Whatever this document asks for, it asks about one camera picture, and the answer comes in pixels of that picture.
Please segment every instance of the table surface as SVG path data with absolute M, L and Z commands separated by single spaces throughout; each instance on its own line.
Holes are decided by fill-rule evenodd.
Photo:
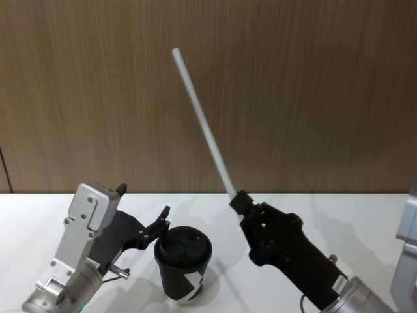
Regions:
M 406 194 L 254 194 L 280 210 L 298 214 L 307 237 L 326 255 L 336 254 L 348 276 L 359 276 L 395 308 L 389 287 L 402 249 L 395 238 Z M 35 288 L 61 239 L 71 194 L 1 194 L 0 312 L 17 309 Z M 187 306 L 168 301 L 153 244 L 129 250 L 117 265 L 128 280 L 104 284 L 86 312 L 300 312 L 301 293 L 276 268 L 257 267 L 228 207 L 226 194 L 126 194 L 119 205 L 143 224 L 165 205 L 172 226 L 189 225 L 208 235 L 213 257 L 200 298 Z M 318 310 L 306 301 L 306 312 Z

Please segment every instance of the white straw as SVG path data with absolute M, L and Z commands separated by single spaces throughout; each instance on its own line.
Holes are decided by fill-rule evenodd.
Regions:
M 172 49 L 172 54 L 178 66 L 178 70 L 184 82 L 185 88 L 187 89 L 188 96 L 190 96 L 190 100 L 193 104 L 195 114 L 197 114 L 198 121 L 200 122 L 200 126 L 203 130 L 204 137 L 206 138 L 208 147 L 210 148 L 211 155 L 214 159 L 214 163 L 216 163 L 217 170 L 220 174 L 220 177 L 222 178 L 223 185 L 226 188 L 226 191 L 229 194 L 230 199 L 233 199 L 233 197 L 235 197 L 236 194 L 235 188 L 232 185 L 226 166 L 224 165 L 222 155 L 220 154 L 219 148 L 216 144 L 216 140 L 213 137 L 209 124 L 207 123 L 204 111 L 201 107 L 200 101 L 198 100 L 197 93 L 195 93 L 195 89 L 191 81 L 191 77 L 187 71 L 187 67 L 184 63 L 184 59 L 182 58 L 181 52 L 178 48 Z

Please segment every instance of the black cup lid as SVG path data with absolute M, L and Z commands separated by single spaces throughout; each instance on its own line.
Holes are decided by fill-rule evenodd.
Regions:
M 155 244 L 155 258 L 160 265 L 179 269 L 203 265 L 212 254 L 208 237 L 201 231 L 180 226 L 171 228 Z

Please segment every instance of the white table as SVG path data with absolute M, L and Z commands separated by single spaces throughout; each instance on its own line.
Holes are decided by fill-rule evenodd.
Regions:
M 304 232 L 323 253 L 336 254 L 348 276 L 357 275 L 390 306 L 391 279 L 402 249 L 395 239 L 406 194 L 255 194 L 253 198 L 304 221 Z M 0 312 L 17 309 L 35 288 L 62 236 L 71 194 L 0 195 Z M 300 312 L 301 293 L 276 268 L 257 267 L 225 194 L 127 194 L 119 209 L 144 225 L 171 206 L 172 226 L 206 233 L 213 257 L 201 297 L 188 306 L 165 298 L 153 244 L 118 261 L 128 280 L 104 284 L 86 312 Z M 318 312 L 306 301 L 306 312 Z

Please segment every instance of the black paper cup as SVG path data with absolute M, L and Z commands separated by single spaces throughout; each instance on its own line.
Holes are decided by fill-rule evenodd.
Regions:
M 154 254 L 167 297 L 178 304 L 195 300 L 212 256 L 209 238 L 192 227 L 171 228 L 155 243 Z

